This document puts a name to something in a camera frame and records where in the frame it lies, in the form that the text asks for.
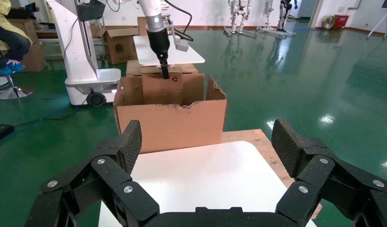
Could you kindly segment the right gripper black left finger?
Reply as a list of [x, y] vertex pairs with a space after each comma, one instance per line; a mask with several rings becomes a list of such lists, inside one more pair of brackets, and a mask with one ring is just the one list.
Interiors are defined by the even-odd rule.
[[74, 227], [99, 201], [123, 227], [146, 225], [159, 214], [159, 204], [131, 176], [141, 145], [141, 124], [132, 120], [121, 135], [101, 141], [88, 158], [44, 181], [25, 225]]

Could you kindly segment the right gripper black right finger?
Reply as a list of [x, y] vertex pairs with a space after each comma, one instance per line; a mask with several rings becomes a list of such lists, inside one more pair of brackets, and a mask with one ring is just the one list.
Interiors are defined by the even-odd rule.
[[355, 227], [387, 227], [387, 181], [337, 157], [322, 141], [300, 135], [285, 120], [273, 125], [272, 146], [294, 182], [276, 213], [303, 227], [321, 200]]

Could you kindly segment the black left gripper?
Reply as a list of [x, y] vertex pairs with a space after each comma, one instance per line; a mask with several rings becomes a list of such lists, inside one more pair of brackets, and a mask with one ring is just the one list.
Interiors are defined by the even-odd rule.
[[150, 42], [150, 47], [152, 51], [156, 54], [157, 59], [160, 62], [163, 79], [169, 79], [167, 59], [170, 41], [168, 38], [167, 29], [164, 28], [163, 30], [158, 32], [148, 31], [148, 38]]

